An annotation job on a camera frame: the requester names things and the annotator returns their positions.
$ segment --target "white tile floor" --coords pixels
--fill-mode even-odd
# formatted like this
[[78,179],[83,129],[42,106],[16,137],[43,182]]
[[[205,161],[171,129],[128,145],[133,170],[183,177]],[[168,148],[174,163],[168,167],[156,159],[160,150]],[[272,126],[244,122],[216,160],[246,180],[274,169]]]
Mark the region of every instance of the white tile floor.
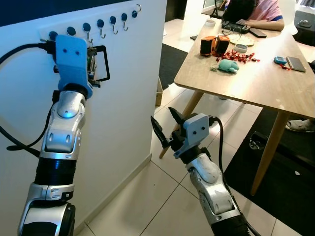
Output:
[[[165,23],[167,36],[163,43],[189,52],[206,15]],[[304,47],[303,52],[315,55],[314,47]],[[169,136],[175,121],[169,106],[182,112],[193,91],[172,84],[164,90],[162,106],[156,108],[155,118]],[[195,108],[218,116],[224,124],[223,167],[232,160],[237,148],[259,115],[261,108],[232,100],[219,100],[203,95]],[[218,163],[219,127],[210,128],[209,137],[202,145],[208,147],[212,159]],[[128,184],[119,195],[81,232],[80,236],[211,236],[211,229],[200,207],[198,195],[180,160],[175,160],[169,150],[163,159],[158,155],[162,147],[152,135],[152,161]],[[233,194],[248,221],[262,236],[298,236],[290,227],[277,220],[250,200],[233,190]]]

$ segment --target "black cable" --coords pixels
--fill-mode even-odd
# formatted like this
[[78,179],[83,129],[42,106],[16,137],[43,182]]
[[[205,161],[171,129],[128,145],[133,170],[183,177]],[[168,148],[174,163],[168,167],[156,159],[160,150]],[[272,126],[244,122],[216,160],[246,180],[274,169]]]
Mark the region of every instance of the black cable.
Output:
[[[49,119],[50,119],[52,107],[53,107],[53,105],[51,106],[51,108],[49,109],[49,112],[48,112],[48,114],[47,114],[45,127],[44,127],[42,133],[40,134],[40,136],[39,136],[34,142],[32,142],[31,144],[27,145],[28,147],[32,147],[32,146],[34,146],[35,144],[37,144],[37,143],[41,140],[41,138],[44,136],[44,134],[45,134],[45,132],[46,132],[46,129],[48,128],[48,124],[49,124]],[[23,148],[20,147],[20,146],[8,146],[8,147],[6,147],[6,149],[7,149],[8,151],[19,151],[19,150],[22,150]]]
[[0,64],[2,64],[5,60],[7,60],[10,56],[13,54],[16,54],[17,52],[27,49],[27,48],[41,48],[44,49],[45,43],[30,43],[30,44],[24,44],[21,45],[15,49],[12,49],[10,52],[7,52],[0,58]]
[[3,134],[8,140],[10,140],[12,143],[14,143],[15,145],[21,147],[22,149],[24,149],[25,151],[28,151],[30,154],[33,154],[36,157],[39,157],[39,151],[35,150],[31,147],[26,146],[25,144],[21,143],[20,141],[16,140],[15,138],[13,138],[10,134],[8,134],[8,132],[6,132],[2,126],[0,126],[0,133]]
[[214,120],[216,120],[218,123],[219,123],[219,126],[220,126],[220,145],[219,145],[219,168],[222,172],[222,179],[223,179],[223,183],[226,187],[226,189],[228,190],[228,192],[230,193],[233,201],[235,202],[235,205],[238,209],[238,211],[241,213],[241,215],[243,216],[245,222],[246,222],[246,225],[247,227],[249,228],[249,230],[255,235],[255,236],[261,236],[251,225],[250,223],[247,221],[247,219],[244,217],[242,211],[240,210],[239,206],[237,205],[237,202],[229,188],[229,186],[227,185],[227,182],[225,180],[225,176],[224,176],[224,171],[223,171],[223,166],[222,166],[222,152],[223,152],[223,125],[222,125],[222,122],[219,118],[217,117],[213,117]]
[[[12,56],[13,54],[27,49],[27,48],[41,48],[41,49],[45,49],[48,53],[50,53],[51,51],[53,51],[53,46],[52,43],[30,43],[30,44],[25,44],[25,45],[21,45],[15,49],[12,49],[10,52],[4,54],[1,58],[0,58],[0,65],[6,60],[8,59],[10,56]],[[33,154],[36,157],[39,157],[40,152],[38,150],[35,150],[33,148],[31,148],[31,146],[27,146],[23,143],[21,143],[20,141],[16,140],[14,137],[12,137],[8,132],[5,131],[5,129],[3,129],[0,126],[0,133],[3,134],[8,140],[10,140],[11,142],[13,142],[16,146],[18,146],[21,149],[24,149],[25,151],[28,151],[29,153]]]

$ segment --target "black hook knob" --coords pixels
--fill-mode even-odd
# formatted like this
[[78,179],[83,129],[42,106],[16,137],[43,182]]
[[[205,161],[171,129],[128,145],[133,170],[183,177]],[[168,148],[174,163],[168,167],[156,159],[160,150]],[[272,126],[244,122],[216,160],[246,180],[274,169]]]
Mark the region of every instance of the black hook knob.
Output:
[[104,21],[102,19],[99,19],[97,21],[97,27],[99,27],[99,28],[103,28],[104,27]]
[[116,23],[116,17],[115,16],[111,16],[109,19],[109,22],[114,25]]
[[57,36],[58,36],[58,33],[57,33],[57,32],[55,32],[55,31],[50,31],[50,32],[49,32],[49,38],[50,38],[50,40],[55,41]]
[[122,21],[126,21],[128,18],[127,14],[126,13],[123,13],[122,14]]
[[83,24],[83,30],[84,30],[85,32],[90,32],[90,30],[91,30],[90,24],[89,24],[89,23],[84,23],[84,24]]
[[131,15],[132,15],[133,18],[136,18],[138,16],[138,12],[137,11],[132,11]]
[[75,32],[75,28],[74,27],[68,27],[67,28],[67,34],[69,34],[70,36],[75,36],[76,32]]

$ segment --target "glasses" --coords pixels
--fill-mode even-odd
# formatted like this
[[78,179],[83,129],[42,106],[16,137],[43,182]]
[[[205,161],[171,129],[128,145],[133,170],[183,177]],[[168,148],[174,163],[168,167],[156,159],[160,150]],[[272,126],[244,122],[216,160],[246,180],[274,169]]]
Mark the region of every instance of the glasses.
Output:
[[239,34],[240,38],[242,37],[242,29],[241,27],[237,26],[237,27],[234,27],[233,29],[231,29],[231,26],[225,26],[223,29],[222,29],[222,33],[225,35],[225,36],[228,36],[230,34]]

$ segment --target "teal plush toy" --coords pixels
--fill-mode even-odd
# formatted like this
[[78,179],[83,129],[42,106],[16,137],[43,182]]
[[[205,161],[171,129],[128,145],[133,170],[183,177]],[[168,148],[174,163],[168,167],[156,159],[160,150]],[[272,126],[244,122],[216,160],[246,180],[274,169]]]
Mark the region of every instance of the teal plush toy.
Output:
[[219,70],[223,70],[226,72],[237,72],[240,69],[238,64],[235,61],[223,59],[219,63]]

